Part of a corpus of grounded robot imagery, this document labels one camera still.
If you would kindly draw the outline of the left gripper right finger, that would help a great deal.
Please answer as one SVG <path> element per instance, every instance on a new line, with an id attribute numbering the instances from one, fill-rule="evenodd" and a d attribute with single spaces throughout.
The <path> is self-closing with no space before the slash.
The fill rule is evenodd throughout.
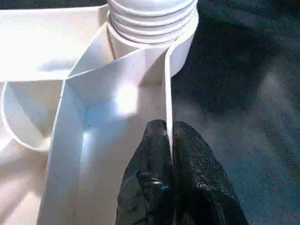
<path id="1" fill-rule="evenodd" d="M 234 188 L 210 146 L 189 124 L 173 123 L 179 225 L 246 225 Z"/>

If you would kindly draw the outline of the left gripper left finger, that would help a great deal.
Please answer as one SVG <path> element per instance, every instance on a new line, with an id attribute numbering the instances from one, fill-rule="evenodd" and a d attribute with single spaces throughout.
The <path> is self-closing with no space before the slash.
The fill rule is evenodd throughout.
<path id="1" fill-rule="evenodd" d="M 173 223 L 173 165 L 164 120 L 148 122 L 125 169 L 117 203 L 118 225 Z"/>

